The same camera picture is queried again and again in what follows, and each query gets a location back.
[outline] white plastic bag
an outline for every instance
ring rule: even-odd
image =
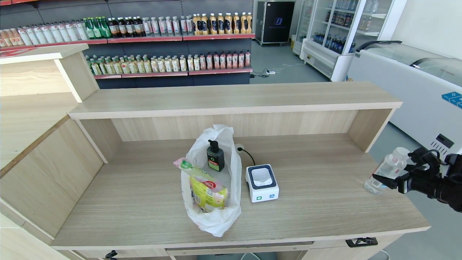
[[[237,217],[241,214],[241,158],[234,147],[232,135],[234,130],[223,124],[214,124],[212,128],[207,128],[196,139],[186,158],[204,169],[207,165],[207,148],[210,146],[208,140],[218,141],[219,147],[225,153],[225,168],[222,171],[229,172],[231,176],[230,184],[223,183],[230,190],[228,206],[223,210],[214,209],[212,212],[203,213],[202,210],[193,203],[191,188],[189,186],[189,176],[181,172],[181,190],[186,212],[191,220],[200,230],[206,231],[214,236],[222,237],[231,227]]]

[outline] cabinet handle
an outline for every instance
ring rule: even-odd
[[[345,240],[346,244],[351,248],[368,247],[378,245],[377,238],[375,237],[360,237],[355,242],[352,239]]]
[[[106,259],[109,260],[117,260],[117,258],[114,258],[113,256],[116,256],[117,252],[115,250],[112,250],[109,254],[105,256]]]

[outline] yellow snack package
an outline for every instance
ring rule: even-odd
[[[219,210],[225,208],[229,196],[229,190],[226,187],[186,158],[180,158],[173,164],[189,175],[189,185],[194,202],[202,210],[211,212],[215,208]]]

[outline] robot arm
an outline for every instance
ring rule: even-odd
[[[449,154],[443,162],[439,159],[439,152],[436,151],[435,156],[432,153],[434,151],[436,150],[419,148],[409,153],[415,165],[408,164],[404,168],[407,173],[396,179],[376,174],[373,177],[390,189],[398,188],[399,193],[418,191],[428,198],[448,204],[457,212],[462,212],[462,155]],[[444,177],[440,173],[440,165],[449,166]]]

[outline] refrigerator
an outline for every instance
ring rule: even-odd
[[[262,44],[287,43],[295,0],[260,0],[257,2],[255,40]]]
[[[356,48],[390,40],[407,0],[317,0],[300,59],[344,81]]]
[[[390,122],[442,159],[462,153],[462,61],[399,41],[360,46],[348,70],[353,81],[370,81],[403,104]]]
[[[316,0],[305,0],[302,4],[300,17],[298,18],[297,32],[295,34],[295,41],[293,45],[293,53],[300,55],[302,49],[303,39],[308,35],[308,28],[310,27],[311,15]]]

